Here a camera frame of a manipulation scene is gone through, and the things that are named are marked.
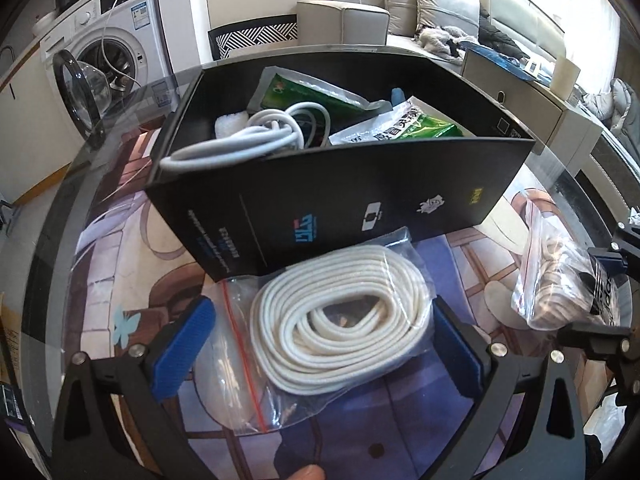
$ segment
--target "paper roll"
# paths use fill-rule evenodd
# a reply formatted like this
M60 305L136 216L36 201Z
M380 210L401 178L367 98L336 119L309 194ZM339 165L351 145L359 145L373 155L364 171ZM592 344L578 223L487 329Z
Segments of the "paper roll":
M556 59L556 68L549 89L562 101L566 101L571 95L579 75L580 68L564 56L560 56Z

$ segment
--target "black box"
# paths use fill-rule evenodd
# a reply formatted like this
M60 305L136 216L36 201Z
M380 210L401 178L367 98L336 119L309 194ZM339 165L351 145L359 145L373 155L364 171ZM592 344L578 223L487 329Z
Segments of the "black box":
M286 151L182 175L159 169L164 156L213 138L217 117L246 109L267 66L307 73L370 102L401 88L477 137ZM422 240L479 224L533 145L496 101L428 58L294 50L203 70L156 141L146 193L213 279L261 276L402 226Z

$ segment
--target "white rope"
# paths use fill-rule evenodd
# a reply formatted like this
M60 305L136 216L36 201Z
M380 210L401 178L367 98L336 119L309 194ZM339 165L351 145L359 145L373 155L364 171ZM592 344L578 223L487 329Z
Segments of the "white rope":
M293 145L301 150L305 147L302 130L293 116L305 115L311 118L312 131L307 142L310 144L316 134L316 119L309 111L311 109L320 110L324 115L324 144L331 130L329 112L318 103L303 102L284 111L262 110L249 119L244 129L232 136L204 140L177 150L163 158L160 167L164 171L175 173L212 170L267 155L284 146Z
M323 308L379 298L356 325L332 323ZM384 373L410 352L431 319L420 270L383 246L356 246L297 264L265 285L250 313L258 364L286 392L309 396Z

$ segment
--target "white countertop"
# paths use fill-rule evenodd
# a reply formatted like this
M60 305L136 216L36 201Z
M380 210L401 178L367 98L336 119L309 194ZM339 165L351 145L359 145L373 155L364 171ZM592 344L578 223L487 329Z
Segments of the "white countertop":
M12 70L14 69L15 66L19 65L22 63L22 60L24 59L25 56L27 56L27 54L31 51L31 49L36 45L39 44L40 41L42 40L42 38L44 38L47 34L49 34L54 27L56 27L57 25L59 25L65 18L67 18L68 16L72 15L76 10L78 10L80 7L82 7L84 4L86 4L87 2L90 2L91 0L80 0L78 2L76 2L75 4L73 4L71 7L69 7L67 10L65 10L65 12L63 12L62 14L60 14L44 31L43 33L41 33L39 36L37 36L36 38L33 39L33 41L31 41L30 44L28 44L28 46L20 53L20 55L18 57L16 57L15 61L11 64L11 66L7 69L7 71L4 73L4 75L2 77L0 77L0 87L2 87L2 85L4 84L5 79L7 79L8 75L12 72Z

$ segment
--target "silver screw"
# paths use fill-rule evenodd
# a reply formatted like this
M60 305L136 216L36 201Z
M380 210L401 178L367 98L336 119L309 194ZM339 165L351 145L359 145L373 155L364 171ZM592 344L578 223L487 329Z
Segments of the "silver screw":
M76 352L71 356L71 362L75 365L81 365L86 361L86 354L84 352Z
M136 343L129 348L129 355L131 357L142 357L145 354L146 347L143 344Z
M491 353L496 357L504 357L507 355L507 347L502 343L493 343L490 348Z
M564 361L564 354L559 350L552 350L551 360L555 363L560 364L562 361Z

